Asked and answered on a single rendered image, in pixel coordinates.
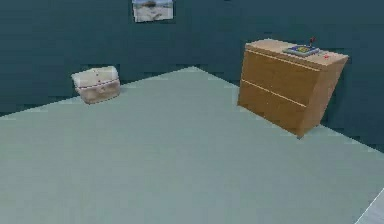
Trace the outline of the brown wooden chest of drawers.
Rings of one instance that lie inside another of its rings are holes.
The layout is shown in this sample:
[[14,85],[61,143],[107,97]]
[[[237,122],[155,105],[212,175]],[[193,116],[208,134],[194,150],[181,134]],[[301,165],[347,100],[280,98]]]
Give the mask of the brown wooden chest of drawers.
[[283,52],[291,46],[274,39],[245,45],[237,104],[302,138],[320,124],[349,57]]

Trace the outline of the framed beach picture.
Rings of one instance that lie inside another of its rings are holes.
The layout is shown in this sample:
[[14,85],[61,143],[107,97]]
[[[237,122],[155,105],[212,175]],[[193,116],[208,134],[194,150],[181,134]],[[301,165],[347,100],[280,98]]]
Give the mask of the framed beach picture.
[[132,0],[136,23],[170,20],[174,17],[174,0]]

